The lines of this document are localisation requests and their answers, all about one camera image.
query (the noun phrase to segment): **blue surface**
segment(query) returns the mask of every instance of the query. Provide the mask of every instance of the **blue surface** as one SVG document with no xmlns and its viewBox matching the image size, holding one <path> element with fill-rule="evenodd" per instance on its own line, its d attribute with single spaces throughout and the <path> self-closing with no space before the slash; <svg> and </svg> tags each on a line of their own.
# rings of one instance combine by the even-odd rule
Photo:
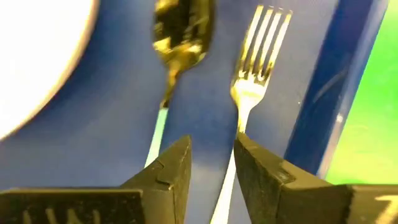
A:
<svg viewBox="0 0 398 224">
<path fill-rule="evenodd" d="M 285 154 L 289 162 L 317 174 L 338 113 L 346 118 L 351 108 L 387 3 L 340 2 Z"/>
<path fill-rule="evenodd" d="M 247 134 L 283 156 L 337 0 L 262 2 L 294 14 Z M 210 52 L 183 74 L 171 101 L 161 148 L 192 135 L 189 224 L 209 222 L 221 189 L 237 122 L 229 85 L 257 4 L 217 2 Z M 93 36 L 69 81 L 28 125 L 0 143 L 0 189 L 117 186 L 144 167 L 166 79 L 152 48 L 153 10 L 154 0 L 101 2 Z M 230 223 L 249 223 L 235 186 Z"/>
</svg>

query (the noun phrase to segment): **spoon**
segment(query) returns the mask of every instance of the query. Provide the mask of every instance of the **spoon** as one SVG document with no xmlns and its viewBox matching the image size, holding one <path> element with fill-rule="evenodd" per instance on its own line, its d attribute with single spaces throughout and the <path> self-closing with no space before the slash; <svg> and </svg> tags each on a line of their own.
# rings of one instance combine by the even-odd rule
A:
<svg viewBox="0 0 398 224">
<path fill-rule="evenodd" d="M 213 0 L 158 0 L 155 4 L 153 45 L 168 66 L 169 75 L 145 167 L 159 155 L 169 103 L 180 74 L 200 62 L 209 49 L 214 10 Z"/>
</svg>

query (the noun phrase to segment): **spoon handle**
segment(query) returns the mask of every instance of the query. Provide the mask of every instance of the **spoon handle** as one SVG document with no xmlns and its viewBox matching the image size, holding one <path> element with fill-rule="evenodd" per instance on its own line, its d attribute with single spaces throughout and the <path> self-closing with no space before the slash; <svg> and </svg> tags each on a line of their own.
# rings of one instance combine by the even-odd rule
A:
<svg viewBox="0 0 398 224">
<path fill-rule="evenodd" d="M 149 153 L 147 160 L 145 161 L 145 167 L 151 164 L 159 155 L 160 144 L 162 142 L 164 125 L 167 119 L 168 108 L 161 108 L 157 115 L 155 132 L 152 136 L 152 142 L 150 143 Z"/>
</svg>

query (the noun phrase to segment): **blue background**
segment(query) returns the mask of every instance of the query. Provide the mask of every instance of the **blue background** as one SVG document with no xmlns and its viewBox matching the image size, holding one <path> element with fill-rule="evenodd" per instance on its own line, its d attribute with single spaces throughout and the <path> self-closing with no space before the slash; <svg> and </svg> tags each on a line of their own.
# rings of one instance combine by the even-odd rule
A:
<svg viewBox="0 0 398 224">
<path fill-rule="evenodd" d="M 208 223 L 220 192 L 237 122 L 229 85 L 259 3 L 294 12 L 266 96 L 247 128 L 250 138 L 279 156 L 293 138 L 338 6 L 336 0 L 217 1 L 210 51 L 182 75 L 162 141 L 165 149 L 184 134 L 193 138 L 186 223 Z M 117 186 L 143 168 L 167 73 L 152 48 L 153 11 L 154 0 L 102 0 L 90 43 L 65 86 L 0 142 L 0 189 Z M 249 223 L 235 186 L 229 223 Z"/>
</svg>

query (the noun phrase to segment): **fork tines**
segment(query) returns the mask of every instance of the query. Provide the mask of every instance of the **fork tines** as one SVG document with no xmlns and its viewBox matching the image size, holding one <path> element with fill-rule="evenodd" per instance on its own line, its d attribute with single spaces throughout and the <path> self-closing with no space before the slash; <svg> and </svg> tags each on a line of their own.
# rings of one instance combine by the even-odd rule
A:
<svg viewBox="0 0 398 224">
<path fill-rule="evenodd" d="M 274 68 L 292 11 L 269 6 L 257 7 L 253 20 L 244 38 L 241 58 L 238 63 L 239 78 L 255 78 L 267 80 Z"/>
</svg>

